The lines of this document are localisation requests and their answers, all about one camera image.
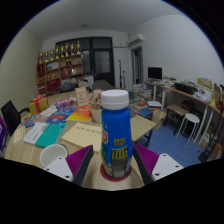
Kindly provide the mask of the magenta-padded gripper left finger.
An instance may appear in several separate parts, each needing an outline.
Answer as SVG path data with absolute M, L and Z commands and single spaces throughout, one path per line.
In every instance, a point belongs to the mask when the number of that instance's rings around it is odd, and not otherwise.
M 81 186 L 93 155 L 93 146 L 89 145 L 66 158 L 57 157 L 45 171 Z

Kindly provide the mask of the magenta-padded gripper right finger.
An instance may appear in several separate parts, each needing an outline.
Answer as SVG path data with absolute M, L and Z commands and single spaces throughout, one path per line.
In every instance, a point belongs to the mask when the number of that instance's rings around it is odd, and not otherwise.
M 145 185 L 182 169 L 182 166 L 168 154 L 158 155 L 137 144 L 133 145 L 133 156 Z

